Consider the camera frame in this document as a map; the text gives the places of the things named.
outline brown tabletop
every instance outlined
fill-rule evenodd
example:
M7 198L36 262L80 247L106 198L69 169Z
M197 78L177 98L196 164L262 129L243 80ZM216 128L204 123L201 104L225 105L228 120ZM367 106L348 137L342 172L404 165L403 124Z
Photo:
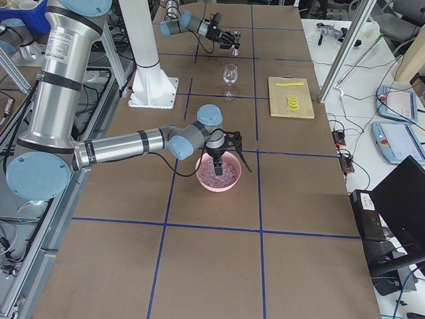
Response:
M268 76L319 87L293 7L197 3L238 28L238 57L201 50L189 33L163 37L161 67L179 77L174 109L128 108L109 136L186 126L204 104L220 107L225 130L240 130L240 181L212 193L151 155L94 167L33 319L380 318L324 105L314 120L271 118ZM211 48L211 42L202 40ZM237 98L224 100L222 71L239 67ZM176 161L188 173L197 156Z

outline blue plastic container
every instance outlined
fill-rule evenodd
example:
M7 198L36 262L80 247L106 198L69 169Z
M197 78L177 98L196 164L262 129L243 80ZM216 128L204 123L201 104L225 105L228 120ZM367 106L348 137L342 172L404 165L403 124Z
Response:
M31 33L48 33L50 23L44 14L46 13L47 0L40 0L33 10L0 9L0 21L18 18L22 20Z

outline gray chair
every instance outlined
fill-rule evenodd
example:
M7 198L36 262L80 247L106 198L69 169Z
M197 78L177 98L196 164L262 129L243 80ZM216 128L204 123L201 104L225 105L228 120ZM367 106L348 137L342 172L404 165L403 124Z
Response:
M400 43L395 53L412 42L425 24L425 0L394 0L392 4L392 10L401 15L402 19L391 13L383 13L373 19L379 24L384 36Z

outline tablet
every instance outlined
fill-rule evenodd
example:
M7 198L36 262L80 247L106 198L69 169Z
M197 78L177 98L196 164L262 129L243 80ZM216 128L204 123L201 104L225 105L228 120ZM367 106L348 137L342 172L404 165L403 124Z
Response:
M384 103L377 100L378 113L384 118L397 121L418 122L418 107L416 105L416 93L412 90L391 88L382 85L378 89L378 95L384 98Z
M373 122L372 133L379 150L390 164L397 165L411 155L425 165L425 152L409 123Z

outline computer monitor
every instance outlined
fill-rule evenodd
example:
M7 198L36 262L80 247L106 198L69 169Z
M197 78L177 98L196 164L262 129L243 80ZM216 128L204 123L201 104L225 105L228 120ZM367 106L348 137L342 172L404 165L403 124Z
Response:
M423 266L425 274L425 170L408 156L370 193L375 209L404 247L407 255L370 264L371 276L401 267Z

